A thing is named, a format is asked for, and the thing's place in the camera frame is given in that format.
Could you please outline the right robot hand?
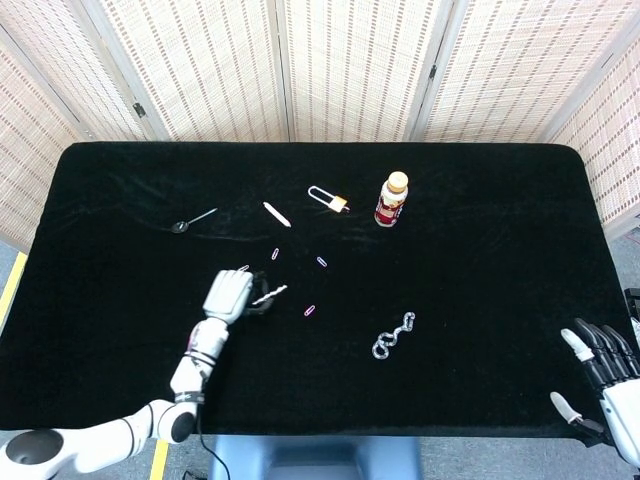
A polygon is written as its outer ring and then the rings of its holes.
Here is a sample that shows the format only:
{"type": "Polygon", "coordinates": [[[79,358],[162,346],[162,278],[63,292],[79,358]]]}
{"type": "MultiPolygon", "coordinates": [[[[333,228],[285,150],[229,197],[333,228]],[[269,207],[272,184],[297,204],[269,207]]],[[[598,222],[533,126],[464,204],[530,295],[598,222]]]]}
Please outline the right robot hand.
{"type": "Polygon", "coordinates": [[[619,457],[639,467],[639,359],[618,331],[581,318],[561,337],[579,361],[595,393],[606,423],[585,418],[558,392],[549,394],[564,421],[586,437],[587,446],[605,444],[619,457]]]}

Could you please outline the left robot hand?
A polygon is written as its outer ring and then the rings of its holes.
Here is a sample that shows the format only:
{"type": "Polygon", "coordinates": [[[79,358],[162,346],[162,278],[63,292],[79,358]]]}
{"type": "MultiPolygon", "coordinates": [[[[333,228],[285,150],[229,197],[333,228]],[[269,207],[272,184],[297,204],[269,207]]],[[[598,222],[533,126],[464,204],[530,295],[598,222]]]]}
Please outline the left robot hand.
{"type": "Polygon", "coordinates": [[[256,305],[254,302],[269,292],[263,273],[221,270],[206,295],[202,309],[206,318],[215,318],[231,325],[241,317],[265,315],[275,298],[256,305]]]}

